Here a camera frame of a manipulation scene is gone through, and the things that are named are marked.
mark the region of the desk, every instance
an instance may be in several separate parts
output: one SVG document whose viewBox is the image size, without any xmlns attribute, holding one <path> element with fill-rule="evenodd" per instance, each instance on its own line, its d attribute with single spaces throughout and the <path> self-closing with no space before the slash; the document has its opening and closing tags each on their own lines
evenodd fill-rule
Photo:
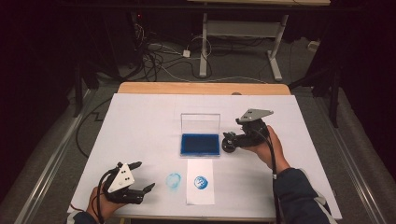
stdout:
<svg viewBox="0 0 396 224">
<path fill-rule="evenodd" d="M 175 94 L 177 90 L 191 92 Z M 258 95 L 260 91 L 277 95 Z M 233 92 L 256 95 L 228 95 Z M 265 122 L 276 130 L 285 157 L 307 171 L 314 188 L 327 198 L 333 216 L 341 218 L 294 96 L 284 85 L 268 84 L 123 83 L 113 97 L 72 204 L 86 207 L 92 188 L 118 161 L 142 161 L 133 171 L 133 188 L 142 189 L 152 182 L 156 186 L 142 204 L 129 204 L 115 216 L 274 221 L 271 170 L 251 152 L 221 151 L 213 159 L 214 205 L 186 205 L 185 183 L 175 191 L 165 184 L 172 173 L 180 174 L 184 181 L 187 176 L 187 159 L 179 156 L 180 113 L 220 113 L 220 132 L 240 134 L 234 119 L 253 107 L 274 110 Z"/>
<path fill-rule="evenodd" d="M 190 0 L 193 2 L 204 2 L 223 4 L 256 4 L 256 5 L 304 5 L 304 6 L 328 6 L 330 0 Z M 200 62 L 200 77 L 206 77 L 207 49 L 206 42 L 208 35 L 232 35 L 232 36 L 251 36 L 251 37 L 273 37 L 274 46 L 267 50 L 267 57 L 276 81 L 282 80 L 279 66 L 276 62 L 276 53 L 282 40 L 283 32 L 289 15 L 283 15 L 280 22 L 257 22 L 257 21 L 210 21 L 207 13 L 204 13 L 202 31 L 202 52 Z"/>
</svg>

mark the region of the gray carpet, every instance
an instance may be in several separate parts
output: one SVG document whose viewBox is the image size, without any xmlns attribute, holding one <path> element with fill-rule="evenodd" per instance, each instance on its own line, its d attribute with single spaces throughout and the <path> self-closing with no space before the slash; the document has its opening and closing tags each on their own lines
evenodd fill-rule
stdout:
<svg viewBox="0 0 396 224">
<path fill-rule="evenodd" d="M 282 83 L 290 83 L 303 77 L 314 53 L 306 50 L 307 41 L 302 39 L 293 44 L 282 43 L 277 54 L 284 80 Z M 226 45 L 222 48 L 213 49 L 213 55 L 209 56 L 212 69 L 212 77 L 209 80 L 220 78 L 220 82 L 256 82 L 250 77 L 263 82 L 275 83 L 272 72 L 268 66 L 268 60 L 264 56 L 264 51 L 271 48 L 272 42 L 265 40 L 257 47 L 244 47 L 227 51 Z M 166 46 L 181 52 L 181 46 L 167 43 Z M 228 52 L 225 56 L 216 56 Z M 162 54 L 167 60 L 176 58 L 174 55 Z M 192 63 L 194 73 L 198 74 L 198 61 L 184 60 Z M 120 70 L 123 74 L 130 71 L 127 66 L 122 65 Z M 158 81 L 181 81 L 178 78 L 188 80 L 198 80 L 191 76 L 191 66 L 188 63 L 176 64 L 167 69 L 171 75 L 165 71 L 158 74 Z M 86 111 L 90 112 L 106 99 L 117 92 L 119 84 L 109 80 L 106 76 L 100 76 L 101 85 L 98 91 L 92 93 L 92 100 L 86 102 Z M 395 182 L 385 169 L 382 161 L 376 155 L 370 141 L 364 133 L 359 121 L 350 109 L 347 98 L 340 92 L 338 124 L 335 130 L 342 136 L 343 143 L 347 147 L 350 155 L 359 168 L 360 175 L 364 183 L 370 189 L 376 206 L 385 222 L 374 221 L 367 204 L 361 199 L 358 191 L 358 184 L 354 180 L 353 174 L 340 149 L 339 140 L 334 137 L 334 128 L 329 125 L 328 118 L 323 113 L 323 108 L 327 104 L 327 99 L 316 99 L 312 97 L 309 88 L 297 88 L 292 91 L 296 95 L 299 106 L 302 110 L 308 131 L 312 137 L 314 145 L 318 151 L 319 158 L 323 164 L 327 177 L 336 195 L 335 198 L 340 207 L 343 219 L 339 223 L 391 223 L 396 220 L 396 186 Z M 0 206 L 0 223 L 14 223 L 26 200 L 32 192 L 38 178 L 45 169 L 50 157 L 62 142 L 66 131 L 75 120 L 73 92 L 71 92 L 71 104 L 64 114 L 48 131 L 47 135 L 36 147 L 31 158 L 26 163 L 23 171 L 9 192 L 6 199 Z M 98 118 L 102 119 L 106 115 L 108 102 L 98 107 L 95 112 L 99 112 Z M 78 141 L 84 153 L 89 154 L 95 142 L 96 136 L 101 128 L 102 122 L 95 121 L 95 115 L 88 115 L 88 118 L 81 125 L 78 133 Z M 40 201 L 40 206 L 36 210 L 32 223 L 62 223 L 67 217 L 66 210 L 69 206 L 74 190 L 78 184 L 87 159 L 78 151 L 75 137 L 73 135 L 65 150 L 64 159 L 57 169 L 56 176 L 51 179 L 45 197 Z M 119 218 L 111 218 L 107 223 L 120 223 Z M 160 220 L 133 220 L 133 223 L 191 223 L 191 221 L 160 221 Z"/>
</svg>

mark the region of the dark background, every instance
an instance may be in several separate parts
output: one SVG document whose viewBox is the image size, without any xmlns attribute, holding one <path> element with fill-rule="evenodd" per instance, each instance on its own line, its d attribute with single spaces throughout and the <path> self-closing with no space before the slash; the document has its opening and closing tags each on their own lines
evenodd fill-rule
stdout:
<svg viewBox="0 0 396 224">
<path fill-rule="evenodd" d="M 363 1 L 336 3 L 348 7 Z M 334 58 L 343 59 L 341 86 L 375 150 L 396 178 L 392 144 L 396 133 L 395 7 L 390 0 L 367 4 L 363 15 L 336 17 L 330 25 L 327 16 L 290 16 L 284 38 L 293 41 L 304 36 L 318 40 L 327 32 L 310 70 L 315 71 Z M 148 29 L 180 42 L 188 42 L 202 27 L 199 14 L 142 15 Z M 67 94 L 74 85 L 77 64 L 91 60 L 117 73 L 117 64 L 128 63 L 130 58 L 132 61 L 134 54 L 130 49 L 134 46 L 124 18 L 125 13 L 62 10 L 51 0 L 0 3 L 0 200 L 7 195 L 39 140 L 69 105 Z M 322 82 L 329 80 L 323 78 L 311 84 L 323 85 Z"/>
</svg>

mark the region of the white table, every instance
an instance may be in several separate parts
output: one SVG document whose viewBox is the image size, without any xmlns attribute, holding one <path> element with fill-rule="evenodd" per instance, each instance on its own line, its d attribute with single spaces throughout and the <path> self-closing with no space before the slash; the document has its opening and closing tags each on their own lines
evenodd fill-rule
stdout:
<svg viewBox="0 0 396 224">
<path fill-rule="evenodd" d="M 291 95 L 202 95 L 117 93 L 98 134 L 72 204 L 84 208 L 92 188 L 117 162 L 142 161 L 133 171 L 133 189 L 153 182 L 156 186 L 142 204 L 129 204 L 118 217 L 274 221 L 271 170 L 257 156 L 237 149 L 221 151 L 213 159 L 214 205 L 186 205 L 187 159 L 180 158 L 180 114 L 220 113 L 220 133 L 242 133 L 235 123 L 248 108 L 271 109 L 264 118 L 276 130 L 290 164 L 303 168 L 313 187 L 328 200 L 332 215 L 341 213 L 306 129 L 299 106 Z M 165 180 L 181 175 L 178 190 L 170 190 Z"/>
</svg>

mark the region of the black cable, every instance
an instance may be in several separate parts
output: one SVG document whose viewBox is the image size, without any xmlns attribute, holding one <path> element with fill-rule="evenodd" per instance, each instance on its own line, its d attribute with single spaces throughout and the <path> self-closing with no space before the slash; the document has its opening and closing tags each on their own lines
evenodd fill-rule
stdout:
<svg viewBox="0 0 396 224">
<path fill-rule="evenodd" d="M 207 78 L 212 77 L 212 75 L 213 75 L 212 66 L 210 65 L 209 61 L 207 60 L 207 58 L 206 58 L 207 56 L 205 56 L 202 52 L 201 52 L 201 55 L 202 55 L 202 57 L 204 58 L 204 60 L 206 61 L 206 64 L 207 64 L 207 66 L 208 66 L 208 68 L 209 68 L 210 73 L 209 73 L 209 75 L 207 75 L 206 77 L 196 77 L 196 78 L 199 78 L 199 79 L 207 79 Z"/>
<path fill-rule="evenodd" d="M 157 64 L 158 64 L 158 67 L 161 68 L 160 65 L 163 64 L 163 56 L 161 54 L 159 54 L 159 53 L 155 53 L 155 52 L 151 52 L 151 53 L 154 54 L 155 59 L 157 59 L 157 57 L 160 58 L 160 59 L 158 59 L 158 63 Z"/>
<path fill-rule="evenodd" d="M 146 66 L 143 67 L 143 73 L 145 74 L 142 79 L 145 79 L 146 81 L 149 81 L 148 79 L 148 73 L 146 72 Z"/>
<path fill-rule="evenodd" d="M 108 99 L 106 99 L 105 101 L 103 101 L 101 104 L 99 104 L 95 109 L 93 109 L 82 121 L 81 123 L 78 125 L 77 129 L 76 129 L 76 145 L 77 148 L 79 150 L 79 152 L 81 152 L 81 154 L 85 157 L 85 158 L 89 158 L 89 156 L 82 150 L 81 146 L 79 145 L 78 142 L 78 133 L 79 133 L 79 129 L 81 128 L 82 124 L 85 122 L 85 120 L 97 109 L 99 108 L 101 105 L 104 105 L 106 102 L 110 101 L 113 97 L 110 97 Z"/>
<path fill-rule="evenodd" d="M 148 56 L 151 59 L 152 68 L 154 69 L 154 80 L 153 81 L 156 82 L 157 81 L 157 65 L 155 63 L 156 59 L 154 59 L 154 57 L 151 54 L 149 54 Z"/>
<path fill-rule="evenodd" d="M 99 180 L 99 185 L 98 185 L 98 189 L 97 189 L 97 193 L 96 193 L 96 208 L 97 208 L 97 210 L 98 210 L 98 212 L 97 212 L 97 214 L 96 214 L 96 216 L 98 217 L 98 219 L 99 219 L 99 223 L 101 223 L 101 224 L 104 224 L 105 223 L 105 220 L 103 219 L 103 217 L 102 217 L 102 211 L 101 211 L 101 209 L 100 209 L 100 195 L 101 195 L 101 189 L 102 189 L 102 183 L 103 183 L 103 180 L 106 178 L 106 176 L 108 176 L 109 174 L 111 174 L 111 172 L 110 171 L 107 171 L 104 175 L 102 175 L 102 178 L 100 178 L 100 180 Z"/>
<path fill-rule="evenodd" d="M 185 59 L 185 57 L 179 57 L 179 58 L 173 59 L 171 61 L 163 62 L 163 63 L 172 63 L 172 62 L 175 62 L 175 61 L 181 60 L 181 59 Z"/>
<path fill-rule="evenodd" d="M 273 194 L 274 194 L 274 205 L 276 210 L 276 224 L 280 224 L 280 210 L 279 210 L 279 199 L 275 193 L 275 182 L 276 182 L 276 157 L 274 152 L 274 146 L 272 144 L 271 135 L 268 134 L 268 137 L 265 137 L 262 133 L 254 130 L 255 133 L 260 135 L 262 139 L 265 141 L 267 146 L 270 148 L 271 153 L 271 163 L 272 163 L 272 175 L 273 175 Z"/>
<path fill-rule="evenodd" d="M 171 54 L 171 55 L 180 55 L 178 52 L 170 52 L 170 51 L 160 51 L 160 50 L 155 50 L 155 52 L 160 52 L 163 54 Z"/>
<path fill-rule="evenodd" d="M 192 63 L 189 63 L 189 62 L 178 62 L 178 63 L 174 63 L 174 64 L 171 64 L 171 65 L 165 67 L 164 69 L 168 69 L 168 68 L 170 68 L 170 67 L 172 67 L 172 66 L 174 66 L 174 65 L 176 65 L 176 64 L 179 64 L 179 63 L 187 63 L 187 64 L 189 64 L 189 65 L 190 65 L 190 68 L 191 68 L 192 76 L 193 76 L 193 77 L 196 77 L 196 75 L 194 74 L 194 68 L 193 68 L 193 66 L 192 66 Z"/>
<path fill-rule="evenodd" d="M 264 70 L 264 68 L 268 67 L 268 65 L 271 64 L 271 61 L 272 61 L 273 59 L 269 59 L 268 63 L 267 63 L 265 66 L 263 66 L 262 69 L 260 69 L 260 71 L 258 72 L 258 73 L 259 73 L 259 80 L 262 80 L 262 75 L 261 75 L 262 70 Z"/>
<path fill-rule="evenodd" d="M 91 207 L 92 207 L 92 211 L 93 211 L 93 213 L 96 215 L 96 217 L 98 217 L 98 214 L 96 213 L 96 211 L 95 211 L 95 209 L 94 209 L 94 206 L 93 206 L 93 201 L 95 201 L 95 199 L 97 199 L 97 195 L 95 196 L 95 197 L 93 197 L 93 199 L 92 199 L 92 201 L 91 201 Z"/>
<path fill-rule="evenodd" d="M 223 57 L 223 56 L 227 56 L 228 54 L 231 54 L 235 49 L 244 49 L 244 48 L 248 48 L 248 47 L 257 47 L 259 46 L 266 38 L 255 38 L 253 41 L 249 40 L 231 40 L 229 38 L 219 38 L 217 36 L 210 36 L 213 37 L 217 40 L 223 41 L 223 42 L 227 42 L 230 46 L 222 46 L 222 45 L 216 45 L 213 43 L 213 40 L 210 40 L 211 43 L 211 47 L 212 47 L 212 52 L 211 55 L 213 56 L 217 56 L 217 57 Z M 242 43 L 241 41 L 251 41 L 250 43 Z M 226 53 L 223 54 L 217 54 L 215 52 L 216 48 L 229 48 L 228 51 Z"/>
<path fill-rule="evenodd" d="M 295 0 L 293 0 L 293 2 L 296 3 L 296 4 L 299 5 L 299 6 L 306 6 L 305 4 L 301 4 L 301 3 L 299 3 L 299 2 L 296 2 Z"/>
</svg>

